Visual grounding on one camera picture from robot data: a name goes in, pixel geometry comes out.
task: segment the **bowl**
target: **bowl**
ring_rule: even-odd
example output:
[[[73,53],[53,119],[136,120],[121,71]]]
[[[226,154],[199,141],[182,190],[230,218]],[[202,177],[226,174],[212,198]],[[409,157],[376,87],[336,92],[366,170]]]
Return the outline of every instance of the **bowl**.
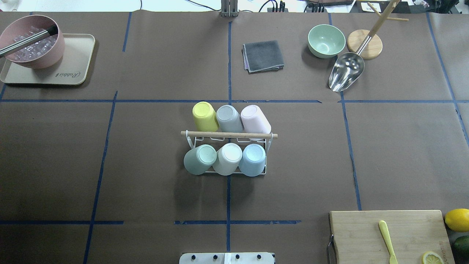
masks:
[[[31,15],[22,17],[11,23],[0,35],[0,47],[3,48],[13,44],[13,39],[17,36],[23,36],[24,34],[29,32],[31,26],[46,29],[53,24],[57,25],[57,23],[53,19],[47,16]],[[58,25],[57,28],[59,30],[59,33],[57,35],[57,41],[54,43],[54,45],[49,51],[47,51],[40,57],[29,61],[21,62],[15,60],[14,54],[10,54],[5,58],[18,65],[31,69],[42,69],[54,65],[61,59],[65,49],[65,40],[63,38],[62,31],[60,30]]]
[[[344,47],[345,36],[334,26],[317,25],[308,34],[308,48],[318,58],[332,58],[339,54]]]

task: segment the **lemon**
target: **lemon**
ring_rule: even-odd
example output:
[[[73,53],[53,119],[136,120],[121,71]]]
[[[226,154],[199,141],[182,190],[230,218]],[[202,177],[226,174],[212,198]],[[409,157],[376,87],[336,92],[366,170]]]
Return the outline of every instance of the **lemon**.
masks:
[[[432,251],[427,251],[422,256],[422,264],[445,264],[443,259]]]
[[[446,213],[445,223],[456,232],[469,231],[469,209],[454,209]]]

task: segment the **folded cloth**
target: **folded cloth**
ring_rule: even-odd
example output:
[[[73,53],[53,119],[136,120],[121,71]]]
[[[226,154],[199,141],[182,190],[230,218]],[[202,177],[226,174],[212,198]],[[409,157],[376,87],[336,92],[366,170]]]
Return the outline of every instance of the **folded cloth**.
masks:
[[[244,69],[251,72],[282,69],[282,52],[276,40],[247,43],[242,45]]]

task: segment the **cup rack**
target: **cup rack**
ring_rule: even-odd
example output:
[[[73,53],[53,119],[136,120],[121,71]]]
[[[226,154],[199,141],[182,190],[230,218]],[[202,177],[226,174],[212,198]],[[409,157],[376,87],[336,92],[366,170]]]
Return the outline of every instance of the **cup rack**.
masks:
[[[213,141],[225,141],[226,139],[236,139],[238,143],[251,143],[256,142],[260,143],[265,150],[265,165],[264,170],[260,175],[265,175],[267,173],[267,152],[270,149],[273,139],[277,139],[279,137],[278,134],[261,134],[261,133],[231,133],[231,132],[200,132],[200,131],[181,131],[181,136],[185,136],[187,142],[191,149],[194,149],[197,146],[198,141],[203,141],[205,138],[208,138]],[[210,171],[206,171],[205,173],[217,173],[213,168],[210,168]],[[233,174],[243,174],[239,168],[236,169]]]

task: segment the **beige tray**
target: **beige tray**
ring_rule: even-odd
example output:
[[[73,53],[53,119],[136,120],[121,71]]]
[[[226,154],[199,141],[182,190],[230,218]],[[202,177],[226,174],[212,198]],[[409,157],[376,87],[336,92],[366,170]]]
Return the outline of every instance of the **beige tray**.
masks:
[[[63,34],[65,52],[60,61],[33,70],[6,60],[0,80],[6,84],[79,85],[86,79],[95,39],[90,34]]]

